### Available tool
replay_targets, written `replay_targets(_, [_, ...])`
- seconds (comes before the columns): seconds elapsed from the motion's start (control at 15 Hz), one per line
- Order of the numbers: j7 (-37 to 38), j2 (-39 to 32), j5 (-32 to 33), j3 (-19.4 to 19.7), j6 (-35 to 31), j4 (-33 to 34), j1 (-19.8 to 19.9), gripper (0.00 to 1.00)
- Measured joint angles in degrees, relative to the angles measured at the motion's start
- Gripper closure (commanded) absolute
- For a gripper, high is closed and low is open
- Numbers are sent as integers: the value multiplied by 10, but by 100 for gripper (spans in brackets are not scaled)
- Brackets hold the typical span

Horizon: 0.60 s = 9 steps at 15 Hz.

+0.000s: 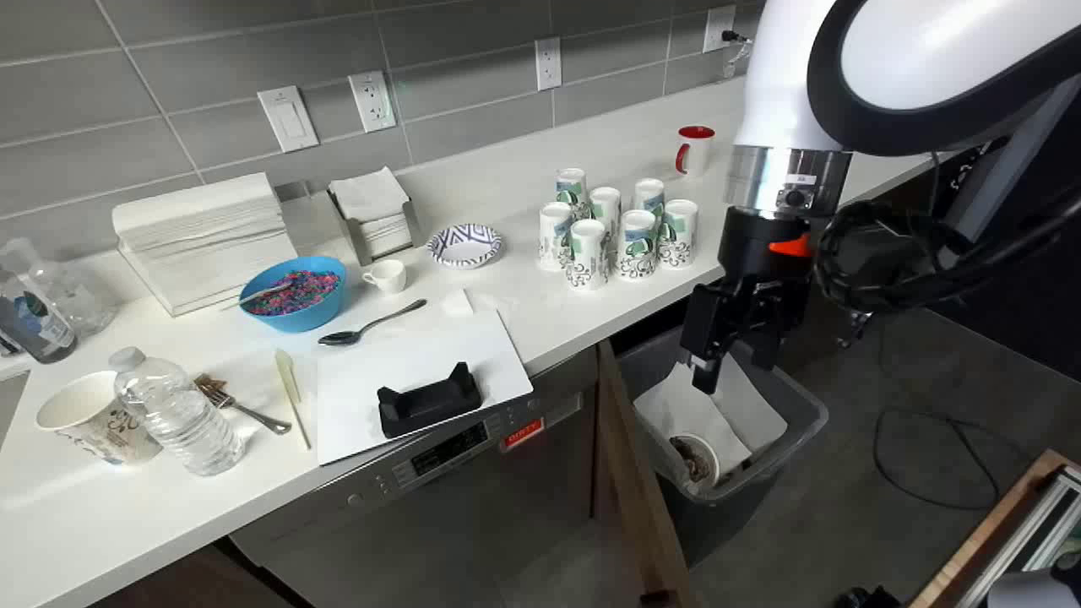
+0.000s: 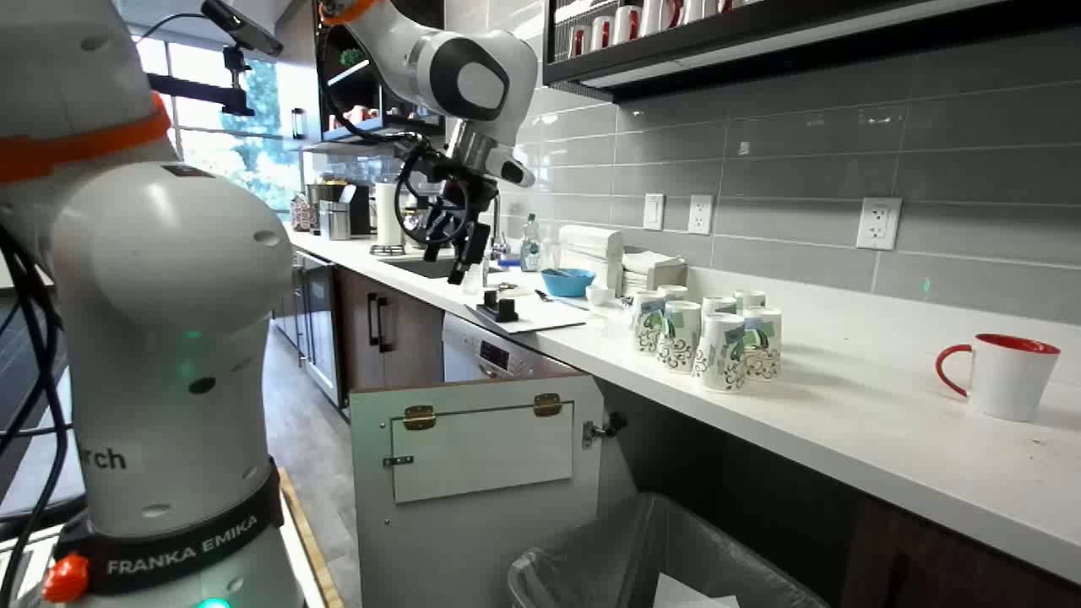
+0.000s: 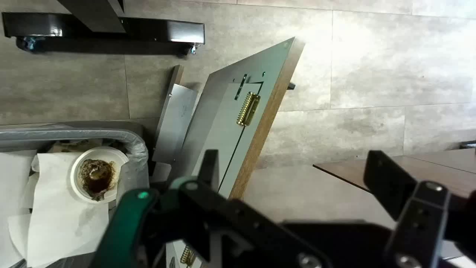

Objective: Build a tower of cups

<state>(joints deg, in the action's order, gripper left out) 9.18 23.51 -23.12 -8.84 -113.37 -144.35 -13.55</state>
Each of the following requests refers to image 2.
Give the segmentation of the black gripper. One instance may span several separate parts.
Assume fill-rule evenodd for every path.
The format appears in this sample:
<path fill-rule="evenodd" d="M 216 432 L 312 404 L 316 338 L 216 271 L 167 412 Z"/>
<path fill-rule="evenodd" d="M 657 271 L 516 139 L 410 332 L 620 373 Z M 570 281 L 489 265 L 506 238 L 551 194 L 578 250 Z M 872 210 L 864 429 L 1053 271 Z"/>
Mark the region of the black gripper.
<path fill-rule="evenodd" d="M 464 284 L 485 261 L 489 225 L 479 211 L 496 198 L 496 181 L 475 176 L 464 162 L 445 158 L 420 143 L 396 177 L 396 220 L 401 233 L 435 256 L 453 252 L 450 284 Z"/>

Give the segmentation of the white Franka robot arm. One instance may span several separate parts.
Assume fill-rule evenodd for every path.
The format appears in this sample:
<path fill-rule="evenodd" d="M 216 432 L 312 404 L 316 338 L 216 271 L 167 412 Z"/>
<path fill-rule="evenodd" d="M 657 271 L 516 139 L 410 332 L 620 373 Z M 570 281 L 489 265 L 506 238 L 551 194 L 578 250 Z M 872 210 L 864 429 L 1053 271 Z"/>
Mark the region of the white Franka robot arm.
<path fill-rule="evenodd" d="M 307 608 L 281 539 L 263 349 L 295 246 L 182 162 L 114 0 L 0 0 L 5 252 L 85 515 L 5 608 Z"/>

